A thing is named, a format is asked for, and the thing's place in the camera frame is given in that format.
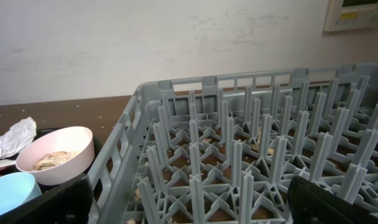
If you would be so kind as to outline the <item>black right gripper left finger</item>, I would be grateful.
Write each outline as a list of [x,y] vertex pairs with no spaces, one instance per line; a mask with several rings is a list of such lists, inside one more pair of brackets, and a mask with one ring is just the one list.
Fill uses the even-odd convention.
[[90,179],[80,174],[0,215],[0,224],[87,224],[92,203]]

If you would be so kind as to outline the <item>rice and peanut waste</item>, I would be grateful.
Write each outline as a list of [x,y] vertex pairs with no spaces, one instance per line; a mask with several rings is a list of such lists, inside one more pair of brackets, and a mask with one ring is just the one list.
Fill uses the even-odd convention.
[[78,151],[58,151],[44,155],[34,165],[32,171],[46,170],[59,166],[79,154]]

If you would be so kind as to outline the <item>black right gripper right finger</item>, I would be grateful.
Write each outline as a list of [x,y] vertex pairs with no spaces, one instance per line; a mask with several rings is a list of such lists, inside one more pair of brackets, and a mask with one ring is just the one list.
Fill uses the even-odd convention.
[[293,177],[287,200],[293,224],[378,223],[378,218],[363,208],[348,203],[303,177]]

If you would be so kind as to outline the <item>pink bowl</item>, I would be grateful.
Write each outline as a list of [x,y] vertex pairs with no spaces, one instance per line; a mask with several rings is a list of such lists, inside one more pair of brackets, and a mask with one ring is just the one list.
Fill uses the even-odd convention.
[[53,131],[21,151],[16,167],[42,185],[58,185],[83,173],[95,158],[93,133],[82,126]]

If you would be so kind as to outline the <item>white tissue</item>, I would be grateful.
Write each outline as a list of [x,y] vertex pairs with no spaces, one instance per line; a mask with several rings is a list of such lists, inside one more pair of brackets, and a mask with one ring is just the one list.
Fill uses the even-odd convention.
[[27,147],[37,135],[37,124],[31,118],[20,120],[0,136],[0,159],[11,157]]

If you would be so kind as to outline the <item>light blue cup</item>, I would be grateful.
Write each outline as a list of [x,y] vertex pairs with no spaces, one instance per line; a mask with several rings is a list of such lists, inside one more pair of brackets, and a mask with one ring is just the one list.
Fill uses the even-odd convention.
[[0,216],[42,195],[35,177],[15,172],[0,177]]

